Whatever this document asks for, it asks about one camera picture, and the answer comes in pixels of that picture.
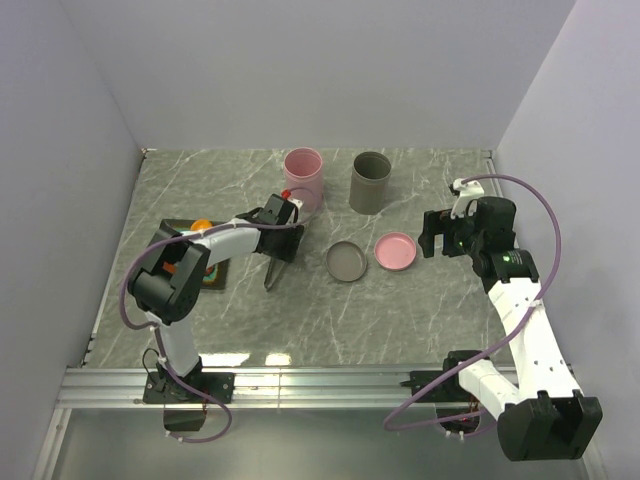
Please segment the metal tongs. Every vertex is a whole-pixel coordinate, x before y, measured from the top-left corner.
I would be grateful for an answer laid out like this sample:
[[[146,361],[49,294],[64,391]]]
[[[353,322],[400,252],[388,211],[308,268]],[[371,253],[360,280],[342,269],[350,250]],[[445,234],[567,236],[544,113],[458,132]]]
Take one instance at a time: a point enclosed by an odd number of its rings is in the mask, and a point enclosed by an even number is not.
[[[287,267],[294,262],[306,225],[316,215],[317,212],[312,212],[302,219],[299,218],[295,224],[287,222],[286,229],[268,231],[264,254],[269,257],[269,264],[263,282],[267,292],[274,289]]]

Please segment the red shrimp piece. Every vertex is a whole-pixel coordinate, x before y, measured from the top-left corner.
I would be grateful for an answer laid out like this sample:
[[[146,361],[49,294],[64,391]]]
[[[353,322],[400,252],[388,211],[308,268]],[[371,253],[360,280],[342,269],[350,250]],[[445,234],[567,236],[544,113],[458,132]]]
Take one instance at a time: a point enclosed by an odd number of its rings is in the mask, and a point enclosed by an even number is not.
[[[171,275],[174,275],[177,271],[177,265],[175,263],[164,262],[163,269]]]

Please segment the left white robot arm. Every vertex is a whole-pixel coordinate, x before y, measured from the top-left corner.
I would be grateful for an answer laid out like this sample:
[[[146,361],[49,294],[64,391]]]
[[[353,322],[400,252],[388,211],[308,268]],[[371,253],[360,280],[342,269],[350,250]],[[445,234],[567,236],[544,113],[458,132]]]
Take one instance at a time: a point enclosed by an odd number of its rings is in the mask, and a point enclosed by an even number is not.
[[[273,194],[264,206],[216,226],[178,231],[164,225],[126,271],[119,294],[121,318],[132,330],[153,331],[160,366],[171,371],[166,388],[178,401],[190,402],[202,390],[191,320],[205,274],[222,262],[252,254],[292,262],[310,220],[299,217],[301,202],[292,194]]]

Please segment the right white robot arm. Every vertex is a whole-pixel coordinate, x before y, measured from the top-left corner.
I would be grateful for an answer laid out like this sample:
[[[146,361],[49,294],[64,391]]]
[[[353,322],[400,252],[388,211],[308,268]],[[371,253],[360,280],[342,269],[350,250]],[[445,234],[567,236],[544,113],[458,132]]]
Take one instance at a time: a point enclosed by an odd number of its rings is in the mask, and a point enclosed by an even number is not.
[[[565,363],[544,305],[531,254],[515,245],[515,204],[485,196],[461,213],[427,211],[418,243],[426,258],[435,238],[447,257],[467,255],[502,322],[517,380],[509,381],[487,353],[452,351],[440,390],[474,397],[497,421],[498,440],[511,461],[577,460],[602,418],[600,402],[583,394]]]

